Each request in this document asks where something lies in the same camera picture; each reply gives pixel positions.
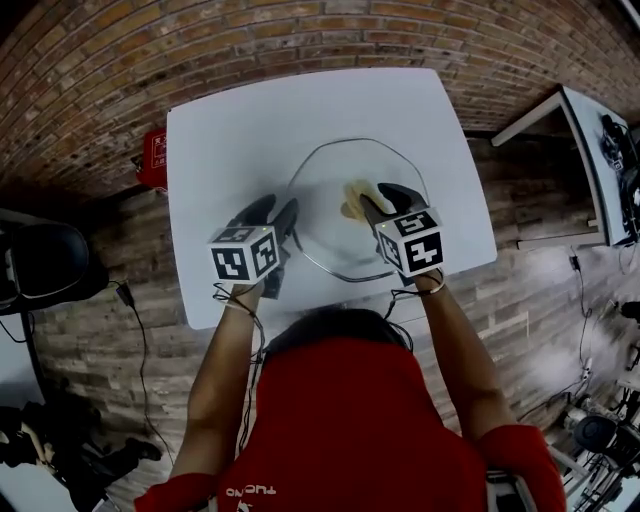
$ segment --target red shirt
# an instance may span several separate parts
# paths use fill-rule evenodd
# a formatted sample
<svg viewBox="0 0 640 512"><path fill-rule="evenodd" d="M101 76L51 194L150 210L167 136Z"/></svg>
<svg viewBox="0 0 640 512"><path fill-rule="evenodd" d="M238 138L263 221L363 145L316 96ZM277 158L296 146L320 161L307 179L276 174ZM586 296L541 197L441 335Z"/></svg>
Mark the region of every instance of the red shirt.
<svg viewBox="0 0 640 512"><path fill-rule="evenodd" d="M539 511L565 511L540 431L513 425L473 444L442 425L401 347L331 339L278 354L257 389L245 450L223 474L155 485L138 512L478 511L489 465L522 476Z"/></svg>

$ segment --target wrist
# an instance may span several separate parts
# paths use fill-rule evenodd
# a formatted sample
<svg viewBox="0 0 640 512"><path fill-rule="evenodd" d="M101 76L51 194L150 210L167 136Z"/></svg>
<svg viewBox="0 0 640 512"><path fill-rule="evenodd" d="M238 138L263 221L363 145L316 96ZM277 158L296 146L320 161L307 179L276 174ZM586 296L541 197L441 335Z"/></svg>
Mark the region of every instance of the wrist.
<svg viewBox="0 0 640 512"><path fill-rule="evenodd" d="M444 287L444 274L435 269L413 277L413 282L419 291L437 293Z"/></svg>
<svg viewBox="0 0 640 512"><path fill-rule="evenodd" d="M255 285L236 284L231 289L231 297L245 306L251 307L258 303L263 291L264 281Z"/></svg>

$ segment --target black wire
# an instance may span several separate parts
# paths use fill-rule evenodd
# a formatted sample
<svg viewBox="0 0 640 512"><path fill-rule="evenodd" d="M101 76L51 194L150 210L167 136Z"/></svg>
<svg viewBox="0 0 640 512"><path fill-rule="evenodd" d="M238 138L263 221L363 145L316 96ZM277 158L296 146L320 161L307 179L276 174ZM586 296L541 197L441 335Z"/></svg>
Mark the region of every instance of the black wire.
<svg viewBox="0 0 640 512"><path fill-rule="evenodd" d="M582 316L584 317L584 324L582 325L582 335L580 336L580 346L579 346L578 355L580 357L580 366L584 370L585 369L585 364L584 364L584 359L582 358L582 344L584 342L584 333L585 333L585 330L587 328L587 321L589 320L589 318L591 318L591 315L593 315L593 309L592 308L585 308L585 305L584 305L584 278L582 276L582 269L580 268L578 255L576 254L576 251L573 250L573 247L571 247L571 252L573 252L573 255L575 256L576 261L578 261L578 265L577 265L578 268L576 268L575 271L578 273L578 276L580 277L580 312L582 313Z"/></svg>
<svg viewBox="0 0 640 512"><path fill-rule="evenodd" d="M27 312L29 319L30 319L30 331L31 331L31 336L33 336L33 334L36 332L36 318L33 316L33 313L31 311ZM4 325L4 323L2 322L2 320L0 320L0 326L2 326L2 328L4 329L4 332L7 333L7 336L9 336L9 338L11 338L13 340L14 343L26 343L27 342L27 338L25 337L25 339L23 340L17 340L13 337L13 335L9 332L9 329L7 329Z"/></svg>
<svg viewBox="0 0 640 512"><path fill-rule="evenodd" d="M526 418L527 416L529 416L529 414L531 414L534 411L537 411L538 409L549 405L551 402L553 402L556 398L558 398L559 396L561 396L563 393L566 393L569 389L571 389L573 386L575 386L576 384L580 384L580 383L584 383L584 380L582 378L580 378L580 380L575 381L572 384L569 384L566 388L561 389L560 391L558 391L555 395L551 395L551 398L548 398L547 400L545 400L544 402L542 402L541 404L536 405L535 407L532 407L531 409L529 409L527 412L525 412L524 414L520 415L517 418L517 421L522 421L524 418Z"/></svg>
<svg viewBox="0 0 640 512"><path fill-rule="evenodd" d="M422 277L428 277L432 281L435 281L436 283L438 283L438 286L440 286L443 283L443 281L439 281L435 277L430 276L428 274L424 274ZM422 290L422 291L418 290L415 292L412 292L409 290L391 290L391 302L389 303L389 309L387 310L387 313L383 317L385 320L388 320L389 317L391 316L391 312L393 311L393 308L396 305L398 295L414 295L417 297L428 297L429 295L433 295L433 292L431 290Z"/></svg>
<svg viewBox="0 0 640 512"><path fill-rule="evenodd" d="M241 295L249 293L251 290L253 290L257 286L257 284L253 285L250 288L247 288L246 290L243 290L241 293L237 295L231 295L230 292L228 292L222 287L221 283L214 283L213 286L218 290L213 295L214 299L231 301L235 305L244 309L245 312L251 317L251 319L253 320L253 323L255 324L255 326L258 328L258 331L260 332L260 345L258 346L258 350L251 355L251 359L249 362L249 365L253 365L253 372L251 374L251 378L249 379L249 397L247 400L247 408L245 409L245 412L242 416L242 433L240 434L240 439L238 440L238 452L242 452L249 437L249 420L251 417L251 405L253 404L253 388L256 385L256 381L258 379L258 370L262 365L262 362L264 359L263 356L264 356L264 346L266 343L266 338L264 334L264 327L262 326L262 322L260 322L260 319L258 318L258 316L253 311L251 311L251 309L245 306L242 302L237 300L237 297L240 297Z"/></svg>
<svg viewBox="0 0 640 512"><path fill-rule="evenodd" d="M151 430L160 438L160 440L164 444L165 448L167 449L167 455L169 455L169 460L171 461L171 465L173 466L175 462L173 460L173 456L171 455L171 449L169 448L169 445L165 441L164 437L162 437L160 432L158 432L158 429L156 429L156 427L151 422L151 418L149 418L149 395L147 393L147 386L145 385L145 382L144 382L144 365L147 362L147 355L149 354L149 346L147 345L147 334L145 332L142 320L140 320L140 315L138 314L138 310L133 305L131 305L130 307L131 309L133 309L133 312L136 315L136 320L138 320L138 324L140 325L140 331L142 332L143 351L142 351L142 364L140 365L139 374L140 374L140 382L142 383L142 391L144 393L144 419L149 425L149 428L151 428Z"/></svg>

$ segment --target cable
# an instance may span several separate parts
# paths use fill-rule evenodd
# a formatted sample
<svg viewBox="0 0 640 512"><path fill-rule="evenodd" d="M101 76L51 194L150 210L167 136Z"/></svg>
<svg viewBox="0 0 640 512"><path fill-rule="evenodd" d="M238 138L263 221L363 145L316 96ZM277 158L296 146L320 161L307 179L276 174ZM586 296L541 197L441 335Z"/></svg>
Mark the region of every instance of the cable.
<svg viewBox="0 0 640 512"><path fill-rule="evenodd" d="M591 315L593 315L593 309L585 307L584 278L582 276L582 268L580 268L580 260L578 259L578 255L576 254L576 251L574 251L573 247L570 247L570 249L571 249L571 252L573 252L573 259L571 259L571 262L574 266L574 270L578 273L578 276L580 277L580 311L582 313L582 316L584 317L584 324L582 325L582 335L580 336L580 346L579 346L578 355L580 357L580 366L583 370L585 370L586 367L585 367L584 359L582 358L582 344L584 342L584 333L587 328L587 321L589 320L589 318L591 318Z"/></svg>
<svg viewBox="0 0 640 512"><path fill-rule="evenodd" d="M156 427L151 422L151 418L149 418L149 395L147 393L147 386L145 385L145 382L144 382L144 365L147 362L147 355L149 353L149 346L147 345L147 334L144 330L144 325L142 323L142 320L140 320L140 315L138 314L138 310L135 308L135 306L130 306L130 307L131 309L133 309L133 312L136 315L136 320L138 320L138 324L140 325L140 331L142 332L143 352L142 352L142 364L140 365L139 375L140 375L140 382L142 383L142 391L144 393L144 419L149 425L149 428L151 428L151 430L160 438L160 440L162 441L162 444L164 444L165 448L167 449L167 455L169 455L169 460L171 461L171 465L173 466L175 462L173 460L173 455L171 455L171 449L169 448L169 445L165 441L164 437L162 437L160 432L158 432Z"/></svg>
<svg viewBox="0 0 640 512"><path fill-rule="evenodd" d="M30 319L30 331L31 331L31 336L33 336L33 334L36 332L36 318L33 316L33 313L31 311L27 312L29 319ZM13 337L13 335L9 332L9 329L7 329L4 325L4 323L2 322L2 320L0 320L0 326L2 326L2 328L4 329L4 332L7 333L7 336L9 336L9 338L11 338L13 340L14 343L26 343L27 342L27 338L25 337L25 339L23 340L17 340Z"/></svg>
<svg viewBox="0 0 640 512"><path fill-rule="evenodd" d="M439 268L436 270L440 274L440 281L438 281L435 277L430 276L428 274L422 274L422 277L427 277L432 281L435 281L436 283L438 283L438 286L436 286L433 290L422 290L422 291L418 290L415 292L412 292L410 290L391 290L391 302L389 303L389 309L387 310L387 313L384 315L383 318L388 321L389 317L391 316L391 312L393 311L393 308L396 305L398 295L414 295L417 297L428 297L429 295L433 295L434 293L437 293L440 290L442 290L445 284L444 274L442 273L442 270L440 270Z"/></svg>
<svg viewBox="0 0 640 512"><path fill-rule="evenodd" d="M216 288L216 290L218 290L213 295L213 298L215 300L217 300L218 302L222 302L225 306L234 307L235 309L243 310L245 313L247 313L251 317L251 319L253 320L253 323L255 324L255 326L258 328L258 331L260 332L260 344L258 346L258 350L251 355L251 359L249 362L249 365L253 365L253 372L251 373L251 378L249 379L249 397L247 401L248 402L247 408L245 409L245 412L242 415L242 434L240 434L240 439L238 440L238 452L242 452L249 438L249 419L251 417L251 405L253 403L253 388L255 387L256 381L258 379L258 369L261 367L264 360L264 346L266 344L266 338L264 334L264 327L262 326L262 322L260 322L260 319L258 318L258 316L255 314L254 311L252 311L247 306L245 306L242 302L237 300L237 297L240 297L241 295L249 293L257 285L253 285L252 287L247 288L246 290L243 290L241 293L237 295L231 295L230 292L228 292L222 287L221 283L214 283L213 286Z"/></svg>
<svg viewBox="0 0 640 512"><path fill-rule="evenodd" d="M524 418L526 418L527 416L529 416L529 414L531 414L534 411L537 411L538 409L540 409L541 407L544 407L545 405L548 405L549 403L551 403L553 400L555 400L556 398L558 398L559 396L561 396L563 393L566 393L569 389L571 389L573 386L575 386L576 384L580 384L580 383L584 383L584 379L580 378L580 380L575 381L572 384L569 384L566 388L561 389L560 391L558 391L555 395L551 395L551 398L545 400L544 402L542 402L541 404L536 405L535 407L532 407L531 409L529 409L527 412L525 412L524 414L522 414L520 417L517 418L517 421L520 422L522 421Z"/></svg>
<svg viewBox="0 0 640 512"><path fill-rule="evenodd" d="M142 383L142 391L144 393L144 419L149 425L149 428L160 438L162 444L164 444L167 449L167 455L169 455L169 460L171 461L171 465L175 464L173 460L173 455L171 454L171 449L169 448L169 444L165 441L164 437L158 432L158 429L151 422L151 418L149 417L149 394L147 393L147 386L144 382L144 367L147 362L147 356L149 354L149 345L147 344L147 333L144 328L144 324L140 319L140 315L138 314L138 310L136 309L135 302L133 300L133 295L131 295L131 290L129 290L129 286L127 283L119 283L118 281L109 281L109 283L115 283L118 285L116 288L116 294L120 298L120 300L124 303L125 306L130 307L133 310L133 313L136 316L136 320L138 321L138 325L140 326L140 332L142 333L142 363L140 364L140 371L138 374L140 375L140 382Z"/></svg>

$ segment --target red box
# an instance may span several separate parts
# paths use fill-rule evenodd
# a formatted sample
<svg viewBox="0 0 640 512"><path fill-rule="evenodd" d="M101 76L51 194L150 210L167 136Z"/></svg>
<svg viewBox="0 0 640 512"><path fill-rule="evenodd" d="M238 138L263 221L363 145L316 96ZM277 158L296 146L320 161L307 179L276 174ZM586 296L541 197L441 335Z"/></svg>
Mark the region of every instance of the red box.
<svg viewBox="0 0 640 512"><path fill-rule="evenodd" d="M138 181L153 188L167 190L167 129L160 128L144 136L142 170Z"/></svg>

